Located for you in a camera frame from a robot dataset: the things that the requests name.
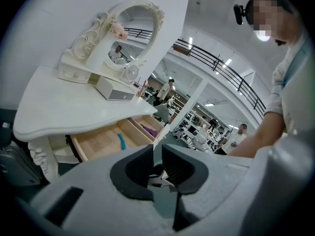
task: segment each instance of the balcony railing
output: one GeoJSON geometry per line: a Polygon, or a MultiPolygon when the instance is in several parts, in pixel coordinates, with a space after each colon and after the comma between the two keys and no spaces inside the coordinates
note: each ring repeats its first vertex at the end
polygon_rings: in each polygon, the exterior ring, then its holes
{"type": "MultiPolygon", "coordinates": [[[[129,36],[136,38],[143,38],[150,40],[152,31],[144,29],[135,28],[125,28],[129,36]]],[[[173,44],[172,48],[175,51],[182,53],[188,57],[197,59],[203,64],[207,65],[211,72],[216,73],[216,75],[221,75],[227,79],[234,88],[240,92],[252,105],[253,109],[263,118],[265,112],[265,105],[262,103],[258,95],[251,88],[250,85],[242,78],[237,72],[235,72],[230,66],[225,65],[224,62],[218,57],[212,55],[211,53],[205,51],[204,49],[189,44],[188,42],[177,39],[173,44]]]]}

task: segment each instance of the wooden drawer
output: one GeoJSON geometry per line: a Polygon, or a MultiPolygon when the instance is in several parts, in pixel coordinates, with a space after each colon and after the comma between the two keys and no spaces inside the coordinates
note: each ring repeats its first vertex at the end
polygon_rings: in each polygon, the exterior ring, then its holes
{"type": "Polygon", "coordinates": [[[127,148],[152,143],[152,140],[128,119],[120,120],[116,124],[90,132],[71,135],[70,137],[82,161],[88,161],[122,151],[122,143],[118,134],[122,134],[127,148]]]}
{"type": "Polygon", "coordinates": [[[133,118],[128,118],[130,122],[136,126],[146,137],[148,137],[151,141],[154,142],[156,138],[159,137],[160,133],[162,132],[164,126],[160,124],[157,120],[155,120],[151,116],[138,116],[133,118]],[[153,137],[148,131],[146,131],[141,125],[148,127],[152,130],[157,131],[157,137],[153,137]]]}

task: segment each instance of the purple cloth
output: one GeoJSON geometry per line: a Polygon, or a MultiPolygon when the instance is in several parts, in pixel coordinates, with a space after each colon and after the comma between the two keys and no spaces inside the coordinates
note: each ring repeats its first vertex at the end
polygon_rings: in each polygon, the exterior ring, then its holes
{"type": "Polygon", "coordinates": [[[146,126],[141,125],[150,135],[152,135],[154,138],[157,137],[158,132],[156,130],[152,130],[146,126]]]}

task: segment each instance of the man wearing white shirt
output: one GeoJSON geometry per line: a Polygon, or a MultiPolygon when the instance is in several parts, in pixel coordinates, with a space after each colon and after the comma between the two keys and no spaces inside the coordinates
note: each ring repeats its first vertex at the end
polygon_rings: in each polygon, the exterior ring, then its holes
{"type": "Polygon", "coordinates": [[[112,60],[112,62],[115,62],[117,59],[121,58],[121,49],[122,47],[120,45],[117,46],[116,49],[110,49],[110,51],[108,52],[108,56],[112,60]]]}
{"type": "Polygon", "coordinates": [[[223,145],[217,151],[219,155],[227,155],[234,150],[245,138],[247,134],[247,125],[241,124],[238,131],[232,132],[228,139],[224,139],[223,145]]]}
{"type": "Polygon", "coordinates": [[[162,101],[165,99],[165,97],[167,96],[167,94],[171,91],[171,88],[174,84],[174,79],[170,79],[168,81],[168,83],[165,83],[163,85],[163,87],[161,88],[161,90],[158,92],[157,96],[156,96],[156,101],[153,102],[153,106],[158,106],[159,104],[162,103],[162,101]]]}

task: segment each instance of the person's arm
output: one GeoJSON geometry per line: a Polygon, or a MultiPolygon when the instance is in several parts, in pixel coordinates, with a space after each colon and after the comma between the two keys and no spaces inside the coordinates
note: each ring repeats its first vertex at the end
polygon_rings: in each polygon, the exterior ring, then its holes
{"type": "Polygon", "coordinates": [[[229,156],[255,157],[257,150],[273,145],[283,134],[284,118],[276,113],[267,113],[256,133],[244,139],[229,156]]]}

